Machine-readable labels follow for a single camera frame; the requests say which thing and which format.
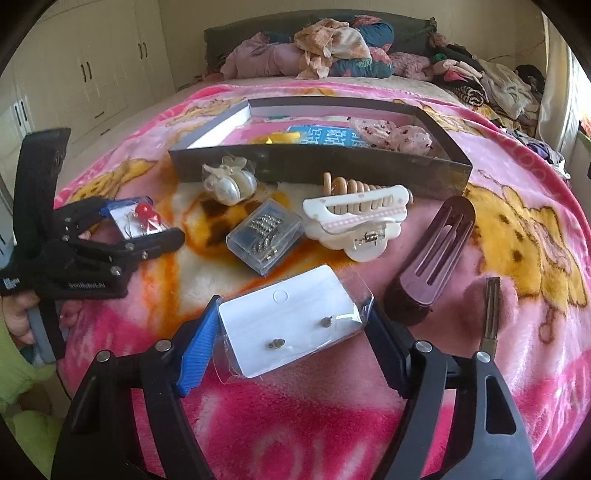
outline white curtain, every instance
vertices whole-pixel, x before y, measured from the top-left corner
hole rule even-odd
[[[544,15],[546,33],[546,87],[537,137],[562,154],[568,164],[582,119],[579,84],[583,69],[556,27]]]

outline silver screw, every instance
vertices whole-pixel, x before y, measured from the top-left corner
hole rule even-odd
[[[156,350],[159,352],[168,352],[172,346],[173,344],[170,340],[158,340],[156,342]]]
[[[269,343],[269,348],[274,348],[279,350],[282,346],[285,345],[285,340],[283,338],[276,338],[271,343]]]
[[[482,362],[483,364],[487,364],[491,361],[491,356],[488,353],[483,352],[482,350],[480,352],[476,352],[476,358],[479,362]]]
[[[433,345],[431,345],[429,342],[426,342],[425,340],[419,340],[414,344],[414,347],[422,353],[429,353],[431,350],[433,350]]]
[[[106,362],[109,358],[111,358],[111,352],[108,350],[101,350],[96,354],[96,361],[100,363]]]

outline plastic case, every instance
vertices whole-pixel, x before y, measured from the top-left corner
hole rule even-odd
[[[266,200],[226,237],[230,251],[263,277],[304,233],[302,218]]]
[[[218,304],[213,363],[223,383],[258,378],[361,332],[374,297],[355,272],[322,265]]]

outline gray headboard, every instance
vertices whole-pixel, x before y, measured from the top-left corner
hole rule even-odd
[[[328,10],[299,10],[281,14],[266,15],[264,17],[248,18],[239,22],[208,28],[205,31],[207,44],[207,71],[213,72],[223,64],[226,56],[244,40],[256,33],[267,30],[281,32],[292,37],[306,25],[316,23],[322,18],[336,15],[372,15],[380,17],[394,27],[393,51],[405,51],[416,55],[429,56],[429,34],[437,31],[434,18],[421,20],[404,17],[403,15],[386,12],[372,12],[368,10],[328,9]]]

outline blue gripper pad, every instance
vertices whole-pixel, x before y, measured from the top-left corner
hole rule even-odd
[[[212,357],[213,342],[219,330],[217,304],[211,302],[202,314],[203,321],[191,339],[181,359],[181,373],[177,388],[182,397],[201,384],[205,369]]]

